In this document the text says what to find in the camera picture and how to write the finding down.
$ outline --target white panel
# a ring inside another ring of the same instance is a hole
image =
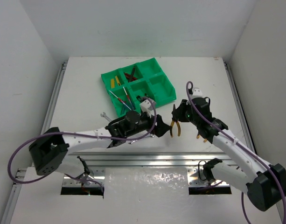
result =
[[[240,195],[188,195],[185,168],[107,168],[105,198],[60,195],[63,175],[21,188],[11,224],[245,224]],[[28,168],[25,180],[36,178]],[[276,207],[254,209],[245,199],[252,224],[280,224]]]
[[[100,117],[106,112],[116,118],[116,111],[105,90],[100,74],[141,62],[143,57],[71,57],[62,82],[51,127],[61,131],[80,132],[93,130],[108,124]],[[178,107],[187,98],[186,82],[191,80],[204,96],[211,98],[213,116],[225,122],[232,132],[245,143],[235,102],[232,96],[226,70],[221,58],[158,57],[159,65],[176,89]],[[173,104],[157,109],[167,124],[171,123]],[[220,152],[209,142],[196,139],[197,129],[189,123],[181,124],[181,137],[171,138],[169,133],[161,138],[142,140],[132,145],[123,144],[117,148],[94,149],[99,152]]]
[[[11,153],[40,133],[54,86],[56,65],[18,0],[0,1],[0,219],[12,187]],[[12,167],[30,165],[27,150]]]
[[[222,56],[255,0],[21,0],[58,62],[69,56]]]
[[[286,168],[286,0],[258,2],[230,64],[259,155]]]

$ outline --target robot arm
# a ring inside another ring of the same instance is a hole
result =
[[[195,109],[190,105],[190,101],[183,99],[180,106],[172,111],[172,121],[174,122],[190,122],[194,124],[198,130],[198,136],[202,136],[206,141],[223,150],[237,165],[242,169],[236,170],[220,159],[213,159],[203,166],[203,174],[207,181],[214,179],[226,181],[233,187],[247,194],[250,201],[261,211],[266,211],[280,199],[279,189],[271,177],[267,169],[259,163],[255,158],[260,158],[255,155],[248,147],[244,146],[228,129],[228,126],[221,120],[212,117],[210,112],[210,99],[203,98],[202,92],[198,88],[189,90],[190,98],[197,110],[212,124],[234,139],[231,141],[223,133],[219,132],[215,127],[208,124],[199,116]],[[237,145],[244,146],[247,152],[241,150]],[[279,180],[282,189],[286,196],[286,170],[280,165],[272,165],[271,163],[261,159],[264,164],[270,167],[272,172]]]
[[[97,147],[117,147],[125,143],[128,137],[150,130],[154,116],[151,115],[148,104],[147,100],[141,104],[141,115],[136,111],[129,111],[125,116],[111,121],[106,127],[100,129],[74,133],[73,136],[67,136],[65,133],[50,135],[36,140],[29,146],[29,152],[37,175],[48,175],[56,171],[78,179],[92,176],[93,173],[88,169],[86,162],[70,154]],[[160,115],[157,115],[156,125],[151,133],[161,137],[169,130],[170,126],[162,121]],[[59,128],[53,127],[46,133],[58,132],[60,132]]]

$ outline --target green tray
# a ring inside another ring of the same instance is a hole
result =
[[[137,80],[128,82],[124,73],[131,74],[133,67],[135,67],[134,77]],[[121,85],[118,86],[115,76],[118,77]],[[173,85],[170,83],[166,74],[162,71],[155,58],[135,63],[124,68],[120,68],[108,73],[101,74],[102,81],[105,84],[105,88],[111,97],[112,103],[116,109],[118,117],[125,115],[128,110],[122,112],[122,103],[120,103],[116,97],[114,97],[109,90],[111,90],[116,96],[123,101],[128,102],[123,87],[125,87],[130,99],[135,104],[135,110],[140,113],[140,101],[137,100],[137,96],[143,97],[147,94],[151,99],[155,100],[156,107],[163,106],[176,100],[176,91]],[[111,79],[115,80],[115,87],[111,89]]]

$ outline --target metal wrench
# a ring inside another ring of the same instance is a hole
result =
[[[111,122],[111,121],[112,121],[112,120],[106,115],[105,112],[101,113],[100,116],[101,116],[102,118],[107,119],[108,122]]]
[[[154,138],[154,135],[148,135],[148,136],[146,136],[146,137],[144,137],[144,138],[142,138],[142,139],[138,139],[138,140],[134,140],[134,141],[131,141],[131,142],[129,142],[128,144],[133,144],[133,143],[135,143],[136,141],[140,141],[140,140],[143,140],[143,139],[147,139],[147,138]]]

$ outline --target white table surface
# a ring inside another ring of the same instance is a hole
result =
[[[64,75],[51,126],[65,131],[91,130],[106,125],[99,114],[115,111],[100,78],[101,73],[147,58],[71,57]],[[239,138],[243,137],[234,100],[221,58],[157,58],[176,88],[178,105],[186,98],[185,84],[192,80],[211,98],[211,111]],[[172,105],[158,113],[170,123]],[[197,141],[196,128],[182,125],[182,136],[165,137],[166,147],[121,146],[115,152],[209,152],[219,151],[209,143]],[[28,168],[25,180],[37,178]],[[100,224],[245,224],[240,195],[190,196],[185,168],[106,168],[105,198],[101,196],[60,195],[63,174],[52,173],[45,179],[23,185],[11,224],[100,223]],[[245,199],[253,224],[280,224],[275,206],[261,212]]]
[[[125,67],[148,57],[70,57],[59,92],[51,127],[60,131],[87,131],[107,125],[101,112],[117,118],[114,106],[105,90],[100,74]],[[230,84],[222,58],[157,57],[159,65],[176,89],[176,107],[186,95],[186,82],[193,81],[204,96],[211,98],[210,109],[214,117],[226,123],[233,133],[244,141],[244,133],[236,110]],[[171,123],[173,104],[157,109],[164,122]],[[220,152],[209,142],[197,140],[197,129],[189,123],[181,124],[181,137],[165,136],[142,140],[132,145],[123,144],[110,149],[91,149],[93,152]]]

